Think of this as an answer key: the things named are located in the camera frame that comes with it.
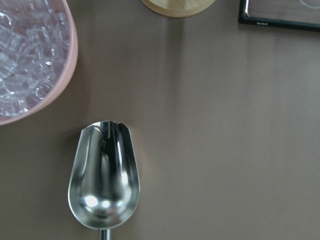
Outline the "steel ice scoop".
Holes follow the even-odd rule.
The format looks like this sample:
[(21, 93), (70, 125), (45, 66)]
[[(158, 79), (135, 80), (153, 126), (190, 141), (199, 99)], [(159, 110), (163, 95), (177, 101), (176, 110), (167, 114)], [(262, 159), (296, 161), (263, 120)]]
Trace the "steel ice scoop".
[(125, 223), (140, 199), (140, 178), (131, 131), (120, 122), (99, 121), (80, 133), (68, 185), (68, 205), (100, 240)]

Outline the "wooden cup tree stand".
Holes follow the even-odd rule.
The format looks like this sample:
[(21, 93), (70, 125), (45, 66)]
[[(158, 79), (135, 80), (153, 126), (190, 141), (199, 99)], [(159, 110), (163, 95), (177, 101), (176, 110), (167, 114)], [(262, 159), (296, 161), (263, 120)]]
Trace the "wooden cup tree stand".
[(150, 10), (167, 17), (183, 18), (209, 8), (215, 0), (141, 0)]

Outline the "pink bowl of ice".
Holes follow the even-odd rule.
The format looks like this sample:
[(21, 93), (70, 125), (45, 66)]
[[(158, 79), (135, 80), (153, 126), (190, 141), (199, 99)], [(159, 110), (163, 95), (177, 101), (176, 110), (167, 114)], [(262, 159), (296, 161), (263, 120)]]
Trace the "pink bowl of ice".
[(78, 37), (65, 0), (1, 1), (1, 125), (52, 103), (70, 82), (77, 60)]

